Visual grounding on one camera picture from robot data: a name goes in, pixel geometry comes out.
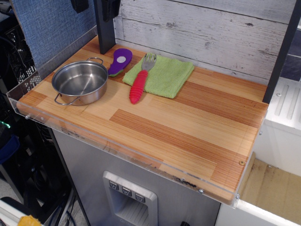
wooden countertop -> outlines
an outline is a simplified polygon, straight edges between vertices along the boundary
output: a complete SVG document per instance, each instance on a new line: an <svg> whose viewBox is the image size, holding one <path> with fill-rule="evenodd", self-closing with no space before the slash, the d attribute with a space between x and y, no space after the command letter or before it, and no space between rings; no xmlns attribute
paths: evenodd
<svg viewBox="0 0 301 226"><path fill-rule="evenodd" d="M63 65L99 57L109 68L118 48L122 46L101 55L95 37ZM128 98L130 86L122 78L145 53L130 50L131 63L108 80L107 92L98 101L85 106L56 104L53 72L19 100L30 110L19 109L35 118L44 112L49 115L43 116L46 125L56 124L102 144L104 140L95 135L124 145L137 152L113 143L110 148L180 178L186 186L202 188L209 196L231 202L233 197L227 191L237 192L268 107L261 101L266 86L196 67L174 99L144 93L133 105Z"/></svg>

red fork handle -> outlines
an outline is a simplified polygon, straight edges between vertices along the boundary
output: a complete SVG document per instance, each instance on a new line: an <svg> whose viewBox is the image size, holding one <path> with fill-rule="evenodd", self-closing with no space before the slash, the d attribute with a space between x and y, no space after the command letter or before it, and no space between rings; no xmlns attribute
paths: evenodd
<svg viewBox="0 0 301 226"><path fill-rule="evenodd" d="M130 91L130 101L132 104L136 104L140 100L147 75L147 70L142 70L138 73Z"/></svg>

metal pot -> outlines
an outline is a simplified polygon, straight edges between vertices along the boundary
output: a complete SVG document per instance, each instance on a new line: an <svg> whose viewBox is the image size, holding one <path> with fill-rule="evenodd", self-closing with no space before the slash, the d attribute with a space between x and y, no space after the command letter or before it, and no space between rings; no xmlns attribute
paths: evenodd
<svg viewBox="0 0 301 226"><path fill-rule="evenodd" d="M101 64L89 61L101 60ZM52 78L52 86L58 92L55 102L59 105L87 105L100 99L107 90L108 71L103 60L90 57L59 69ZM65 104L56 99L62 97Z"/></svg>

fork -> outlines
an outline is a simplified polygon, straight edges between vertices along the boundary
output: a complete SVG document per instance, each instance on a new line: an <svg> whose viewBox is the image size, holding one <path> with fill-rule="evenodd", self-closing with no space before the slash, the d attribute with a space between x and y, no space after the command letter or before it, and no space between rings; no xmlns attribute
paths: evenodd
<svg viewBox="0 0 301 226"><path fill-rule="evenodd" d="M142 70L138 73L130 90L130 101L132 104L136 104L140 100L144 90L146 78L149 71L155 65L156 59L157 55L155 54L145 54L142 62Z"/></svg>

green cloth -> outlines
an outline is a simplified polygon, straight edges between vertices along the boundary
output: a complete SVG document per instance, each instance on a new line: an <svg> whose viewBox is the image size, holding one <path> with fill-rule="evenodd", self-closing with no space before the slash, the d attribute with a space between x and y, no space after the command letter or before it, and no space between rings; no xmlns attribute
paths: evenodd
<svg viewBox="0 0 301 226"><path fill-rule="evenodd" d="M139 61L126 73L123 82L133 85L137 74L142 70L142 61ZM144 91L162 97L174 98L182 85L188 79L194 66L191 62L182 62L157 55L154 67L149 71Z"/></svg>

